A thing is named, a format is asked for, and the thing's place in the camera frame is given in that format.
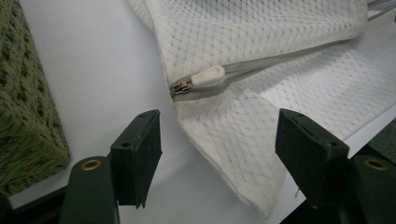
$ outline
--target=zipper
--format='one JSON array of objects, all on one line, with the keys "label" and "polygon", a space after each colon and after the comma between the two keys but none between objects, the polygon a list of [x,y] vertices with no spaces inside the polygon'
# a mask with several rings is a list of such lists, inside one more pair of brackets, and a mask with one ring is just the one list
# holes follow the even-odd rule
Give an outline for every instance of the zipper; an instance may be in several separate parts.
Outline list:
[{"label": "zipper", "polygon": [[[373,5],[383,4],[389,0],[377,0]],[[380,15],[394,9],[396,6],[385,8],[381,13],[368,18],[371,21]],[[292,53],[253,60],[249,62],[233,63],[228,65],[214,65],[204,71],[184,77],[170,86],[171,97],[174,102],[198,100],[222,93],[235,81],[253,76],[264,69],[279,63],[285,63],[309,54],[323,51],[334,45],[342,45],[348,40],[339,40],[332,43],[316,46],[310,49],[301,49]]]},{"label": "zipper", "polygon": [[384,15],[385,13],[396,8],[396,4],[395,4],[395,2],[392,2],[389,0],[377,0],[377,1],[374,1],[371,4],[369,4],[368,7],[369,7],[369,10],[376,8],[376,7],[380,7],[380,10],[381,10],[379,13],[376,13],[375,15],[373,15],[369,18],[368,21],[372,21],[375,18],[378,18],[378,17]]}]

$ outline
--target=green crochet item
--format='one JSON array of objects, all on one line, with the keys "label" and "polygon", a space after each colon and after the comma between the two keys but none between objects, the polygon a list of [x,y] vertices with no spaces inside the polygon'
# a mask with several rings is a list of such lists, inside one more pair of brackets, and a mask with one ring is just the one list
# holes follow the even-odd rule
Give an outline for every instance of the green crochet item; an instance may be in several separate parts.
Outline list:
[{"label": "green crochet item", "polygon": [[0,1],[0,193],[10,196],[69,162],[61,121],[17,0]]}]

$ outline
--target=knitted texture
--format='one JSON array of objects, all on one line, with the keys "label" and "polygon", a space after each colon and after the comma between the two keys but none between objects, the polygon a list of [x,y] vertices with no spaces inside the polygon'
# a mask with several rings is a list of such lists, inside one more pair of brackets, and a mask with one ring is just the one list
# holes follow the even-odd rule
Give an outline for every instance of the knitted texture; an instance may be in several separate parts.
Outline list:
[{"label": "knitted texture", "polygon": [[168,83],[211,65],[350,39],[367,22],[367,0],[129,1],[155,29]]},{"label": "knitted texture", "polygon": [[175,103],[191,141],[264,217],[285,174],[274,149],[279,108],[346,139],[396,104],[395,13],[371,21],[347,44],[270,67],[217,96]]},{"label": "knitted texture", "polygon": [[54,175],[69,161],[61,122],[20,3],[0,1],[0,193]]},{"label": "knitted texture", "polygon": [[168,85],[212,65],[353,39],[174,103],[191,142],[263,217],[286,173],[274,149],[279,108],[345,139],[395,104],[394,11],[367,24],[367,0],[129,1],[157,36]]}]

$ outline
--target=zipper slider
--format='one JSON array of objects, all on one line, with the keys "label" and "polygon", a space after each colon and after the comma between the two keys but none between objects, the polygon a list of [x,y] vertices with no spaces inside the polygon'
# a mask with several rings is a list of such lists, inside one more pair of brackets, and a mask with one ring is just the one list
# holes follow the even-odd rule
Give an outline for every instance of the zipper slider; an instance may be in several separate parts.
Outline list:
[{"label": "zipper slider", "polygon": [[188,77],[183,78],[177,84],[171,86],[172,97],[179,94],[185,94],[192,89],[203,88],[210,85],[218,84],[225,79],[225,70],[219,65],[214,65],[206,70]]},{"label": "zipper slider", "polygon": [[174,95],[179,95],[179,94],[185,94],[187,92],[190,91],[190,89],[192,88],[192,82],[191,79],[182,81],[176,85],[173,85],[171,87],[171,93],[172,93],[172,97]]}]

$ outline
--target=white surface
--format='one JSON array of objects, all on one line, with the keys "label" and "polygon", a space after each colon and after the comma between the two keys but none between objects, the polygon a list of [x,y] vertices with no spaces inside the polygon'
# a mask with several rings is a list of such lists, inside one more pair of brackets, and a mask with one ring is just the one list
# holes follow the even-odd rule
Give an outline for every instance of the white surface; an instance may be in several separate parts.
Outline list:
[{"label": "white surface", "polygon": [[[163,156],[147,208],[120,208],[121,223],[264,223],[242,204],[178,127],[155,35],[126,0],[21,0],[70,146],[62,173],[11,198],[14,206],[67,182],[74,163],[106,155],[137,114],[162,111]],[[390,108],[346,143],[358,150],[396,117]],[[288,175],[273,214],[279,223],[304,196]]]},{"label": "white surface", "polygon": [[[152,21],[155,24],[153,30],[157,36],[168,84],[205,71],[216,64],[224,65],[227,73],[231,72],[227,76],[239,79],[238,77],[243,73],[254,73],[249,71],[252,66],[248,65],[254,64],[253,67],[256,68],[265,67],[268,63],[277,61],[269,60],[268,57],[285,56],[297,50],[353,38],[364,30],[367,23],[366,0],[319,2],[289,0],[287,3],[262,0],[129,0],[129,2],[142,21],[146,21],[146,24]],[[330,66],[329,70],[334,70],[334,67],[340,65],[332,63],[334,60],[339,60],[339,57],[334,57],[332,53],[326,55],[329,59],[327,61],[323,59],[326,56],[320,57],[321,60],[318,61],[311,55],[311,58],[315,59],[310,60],[311,63],[308,63],[310,66],[306,66],[308,61],[306,59],[290,62],[296,64],[295,66],[290,66],[290,63],[278,64],[233,83],[226,91],[214,97],[188,102],[178,101],[174,104],[178,121],[192,144],[215,167],[235,195],[264,218],[268,218],[274,208],[276,196],[284,182],[286,168],[274,151],[280,106],[278,108],[269,102],[268,97],[262,97],[263,90],[270,90],[271,86],[274,86],[275,92],[271,92],[270,95],[283,99],[286,105],[293,105],[293,103],[301,104],[293,101],[292,97],[294,93],[298,94],[299,90],[304,89],[303,94],[298,94],[305,99],[304,102],[309,102],[310,105],[313,101],[315,105],[321,106],[321,108],[306,106],[311,114],[317,115],[317,118],[324,117],[326,121],[330,118],[330,121],[342,131],[346,130],[345,133],[353,132],[353,129],[352,131],[348,129],[350,123],[342,120],[345,117],[350,119],[350,116],[339,113],[345,106],[332,103],[341,101],[334,96],[338,94],[338,92],[334,93],[334,88],[340,89],[339,77],[342,79],[349,74],[335,71],[338,77],[334,77],[331,73],[327,73],[327,77],[334,77],[333,79],[338,81],[331,82],[334,85],[328,86],[330,83],[326,81],[329,79],[323,80],[322,83],[326,83],[329,90],[327,92],[316,85],[317,80],[314,82],[317,88],[311,91],[308,91],[313,89],[309,82],[308,87],[294,85],[295,88],[289,89],[291,97],[279,97],[276,85],[270,84],[270,81],[277,79],[279,86],[286,87],[283,86],[283,80],[289,78],[280,76],[279,73],[282,75],[293,73],[296,69],[301,71],[301,74],[295,74],[297,77],[307,73],[311,75],[307,72],[309,70],[315,71],[319,79],[323,78],[321,71],[324,66]],[[350,65],[355,64],[349,63],[349,60],[344,58],[341,60],[348,62],[346,69],[350,71],[349,73],[355,76],[361,73],[361,70],[358,73],[352,72],[355,67]],[[343,87],[352,89],[350,83]],[[396,89],[396,79],[391,87]],[[379,89],[387,91],[383,85]],[[205,94],[204,90],[191,92],[185,97],[200,94]],[[306,100],[307,94],[312,96],[308,100]],[[355,108],[364,111],[357,106],[349,107],[346,111],[353,113],[351,111]],[[364,113],[364,116],[371,118],[370,113]]]}]

